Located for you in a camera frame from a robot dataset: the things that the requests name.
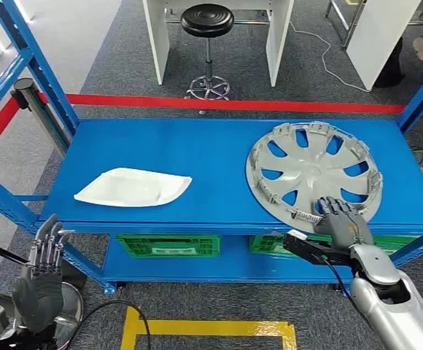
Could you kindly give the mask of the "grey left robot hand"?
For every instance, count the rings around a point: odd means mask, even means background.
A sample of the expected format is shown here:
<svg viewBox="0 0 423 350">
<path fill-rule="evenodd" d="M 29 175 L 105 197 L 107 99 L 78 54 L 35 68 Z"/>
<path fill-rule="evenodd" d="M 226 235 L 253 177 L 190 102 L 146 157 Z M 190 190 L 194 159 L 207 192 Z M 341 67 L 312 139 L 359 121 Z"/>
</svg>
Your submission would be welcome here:
<svg viewBox="0 0 423 350">
<path fill-rule="evenodd" d="M 16 315 L 32 333 L 46 329 L 63 309 L 62 259 L 67 237 L 58 237 L 61 229 L 55 214 L 42 224 L 13 286 Z"/>
</svg>

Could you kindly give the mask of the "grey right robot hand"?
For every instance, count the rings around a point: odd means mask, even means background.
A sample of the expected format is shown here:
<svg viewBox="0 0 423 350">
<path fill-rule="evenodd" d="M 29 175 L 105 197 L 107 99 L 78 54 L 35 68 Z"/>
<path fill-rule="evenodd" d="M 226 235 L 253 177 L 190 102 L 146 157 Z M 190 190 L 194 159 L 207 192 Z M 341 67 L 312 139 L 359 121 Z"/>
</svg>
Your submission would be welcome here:
<svg viewBox="0 0 423 350">
<path fill-rule="evenodd" d="M 321 197 L 317 200 L 315 209 L 321 219 L 314 226 L 314 232 L 330 235 L 335 249 L 375 243 L 365 219 L 350 203 L 330 196 Z"/>
</svg>

